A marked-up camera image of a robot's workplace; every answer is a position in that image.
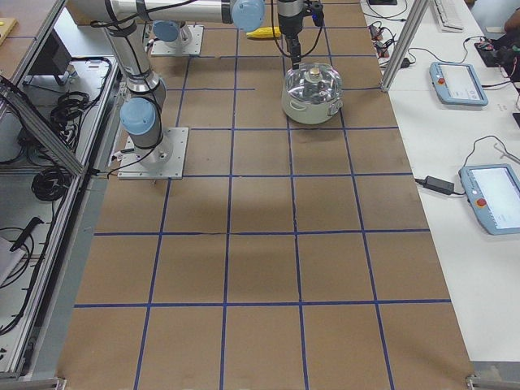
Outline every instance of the person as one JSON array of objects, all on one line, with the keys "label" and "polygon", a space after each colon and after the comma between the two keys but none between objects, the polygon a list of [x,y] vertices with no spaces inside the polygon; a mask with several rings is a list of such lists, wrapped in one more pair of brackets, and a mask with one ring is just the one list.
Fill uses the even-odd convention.
[{"label": "person", "polygon": [[506,33],[510,33],[518,28],[520,28],[520,8],[517,8],[504,24],[504,30]]}]

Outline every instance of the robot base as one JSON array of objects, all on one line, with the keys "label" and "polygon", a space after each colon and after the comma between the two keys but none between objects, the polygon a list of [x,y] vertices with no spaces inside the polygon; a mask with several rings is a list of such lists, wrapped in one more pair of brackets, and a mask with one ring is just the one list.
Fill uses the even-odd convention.
[{"label": "robot base", "polygon": [[[156,167],[153,168],[145,167],[139,162],[130,167],[121,168],[117,175],[121,180],[182,179],[189,129],[164,128],[163,133],[173,145],[171,157],[165,163],[158,162]],[[125,148],[133,148],[133,142],[130,137]],[[121,165],[133,163],[137,159],[138,157],[134,153],[125,154]]]},{"label": "robot base", "polygon": [[179,44],[176,47],[168,46],[163,41],[154,42],[152,57],[182,57],[186,55],[200,55],[202,47],[203,26],[188,26],[192,33],[192,41],[187,45]]}]

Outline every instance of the silver cooking pot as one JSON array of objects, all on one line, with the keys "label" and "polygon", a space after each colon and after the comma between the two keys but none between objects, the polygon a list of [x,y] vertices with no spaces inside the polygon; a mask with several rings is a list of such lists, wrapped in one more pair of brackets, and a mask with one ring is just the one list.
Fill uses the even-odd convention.
[{"label": "silver cooking pot", "polygon": [[326,63],[302,63],[285,75],[282,107],[301,124],[321,124],[343,106],[340,74]]}]

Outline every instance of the white desk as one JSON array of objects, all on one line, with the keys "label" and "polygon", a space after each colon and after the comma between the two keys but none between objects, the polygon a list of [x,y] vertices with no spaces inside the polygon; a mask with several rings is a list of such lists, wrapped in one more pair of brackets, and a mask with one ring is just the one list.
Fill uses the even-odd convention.
[{"label": "white desk", "polygon": [[[398,6],[377,6],[382,15],[393,15]],[[371,13],[365,3],[363,10]],[[462,42],[482,35],[463,0],[457,9],[465,32],[441,32],[427,10],[412,46],[428,48],[448,61],[460,61]],[[366,17],[368,24],[375,21]],[[399,33],[403,23],[382,20],[383,26]],[[483,84],[505,79],[498,68],[486,68],[473,43],[468,41],[466,63],[472,63]],[[440,103],[431,86],[430,54],[413,51],[417,63],[400,70],[390,98],[415,177],[436,176],[456,183],[457,172],[475,139],[494,134],[516,155],[520,154],[520,128],[512,113],[518,111],[517,92],[510,84],[487,90],[488,106],[453,109]],[[520,166],[494,149],[494,140],[480,141],[469,163],[510,163],[517,176]],[[473,362],[520,362],[520,235],[490,236],[478,224],[465,197],[446,197],[424,188],[419,190],[435,247],[439,254],[453,306]]]}]

